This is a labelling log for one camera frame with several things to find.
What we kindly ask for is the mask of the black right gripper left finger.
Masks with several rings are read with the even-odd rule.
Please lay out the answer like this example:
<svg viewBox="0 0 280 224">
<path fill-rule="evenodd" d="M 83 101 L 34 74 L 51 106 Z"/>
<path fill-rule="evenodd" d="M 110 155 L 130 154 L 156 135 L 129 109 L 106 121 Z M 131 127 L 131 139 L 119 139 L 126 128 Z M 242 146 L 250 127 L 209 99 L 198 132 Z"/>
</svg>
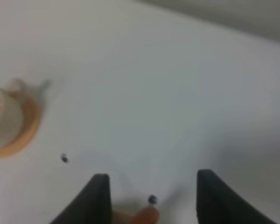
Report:
<svg viewBox="0 0 280 224">
<path fill-rule="evenodd" d="M 53 224 L 110 224 L 112 201 L 110 178 L 95 174 Z"/>
</svg>

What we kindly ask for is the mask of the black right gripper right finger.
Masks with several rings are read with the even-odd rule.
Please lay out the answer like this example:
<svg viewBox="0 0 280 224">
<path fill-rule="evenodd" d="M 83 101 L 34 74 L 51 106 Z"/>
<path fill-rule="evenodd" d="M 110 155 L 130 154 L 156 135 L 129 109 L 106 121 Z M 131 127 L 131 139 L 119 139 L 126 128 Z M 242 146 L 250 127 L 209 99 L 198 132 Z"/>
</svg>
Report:
<svg viewBox="0 0 280 224">
<path fill-rule="evenodd" d="M 274 223 L 209 169 L 197 172 L 196 213 L 200 224 Z"/>
</svg>

